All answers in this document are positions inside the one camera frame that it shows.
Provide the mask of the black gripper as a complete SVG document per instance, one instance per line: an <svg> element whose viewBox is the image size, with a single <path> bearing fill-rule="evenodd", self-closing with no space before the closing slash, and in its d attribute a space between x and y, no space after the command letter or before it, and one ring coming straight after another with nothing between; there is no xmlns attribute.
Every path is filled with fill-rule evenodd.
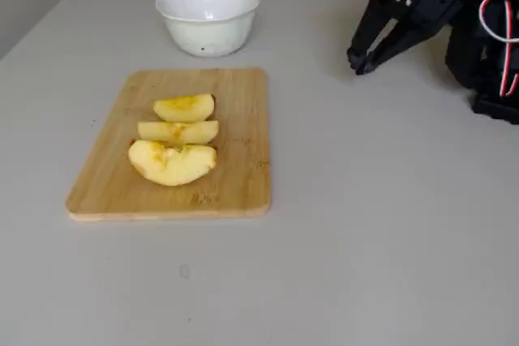
<svg viewBox="0 0 519 346"><path fill-rule="evenodd" d="M460 0L369 0L347 50L350 67L365 75L434 36L461 9ZM391 19L390 33L371 45Z"/></svg>

